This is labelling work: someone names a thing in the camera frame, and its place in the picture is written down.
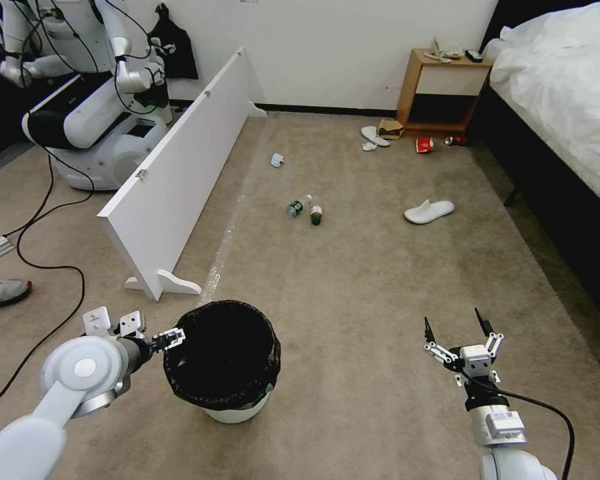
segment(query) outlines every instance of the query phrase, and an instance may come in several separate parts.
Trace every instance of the trash can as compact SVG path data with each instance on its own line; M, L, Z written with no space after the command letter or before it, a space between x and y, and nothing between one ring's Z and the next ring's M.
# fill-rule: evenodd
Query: trash can
M165 351L176 396L223 423L252 418L280 372L280 342L260 310L236 300L215 301L182 316L185 342Z

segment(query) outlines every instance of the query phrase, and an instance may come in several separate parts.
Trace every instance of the white bedsheet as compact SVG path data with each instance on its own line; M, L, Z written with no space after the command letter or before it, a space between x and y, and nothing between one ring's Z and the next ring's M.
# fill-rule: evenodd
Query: white bedsheet
M600 197L600 4L501 38L485 50L492 88Z

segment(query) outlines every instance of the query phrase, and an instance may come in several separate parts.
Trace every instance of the slipper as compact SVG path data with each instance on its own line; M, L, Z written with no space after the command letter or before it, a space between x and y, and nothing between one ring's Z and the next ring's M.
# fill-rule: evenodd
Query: slipper
M360 130L362 136L369 141L374 142L379 147L388 147L390 146L390 142L388 140L384 140L382 137L378 137L378 129L373 125L369 125L368 127L362 127Z
M442 200L430 203L429 200L419 207L408 209L405 211L405 218L412 223L422 225L429 223L437 218L444 217L455 210L455 205L448 200Z

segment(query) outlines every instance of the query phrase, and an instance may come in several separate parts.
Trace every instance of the red can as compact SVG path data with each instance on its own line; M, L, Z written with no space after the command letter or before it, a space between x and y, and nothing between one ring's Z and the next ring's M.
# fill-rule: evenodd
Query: red can
M447 137L445 138L446 145L460 145L464 147L468 144L468 140L464 135L456 135L455 137Z
M415 152L416 153L429 153L433 150L433 138L428 139L416 139L415 141Z

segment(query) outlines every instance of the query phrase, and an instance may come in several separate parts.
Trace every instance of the bed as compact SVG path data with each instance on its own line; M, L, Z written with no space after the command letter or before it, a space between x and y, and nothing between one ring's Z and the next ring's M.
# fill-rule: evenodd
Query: bed
M469 133L600 308L600 3L500 0L482 52L495 63Z

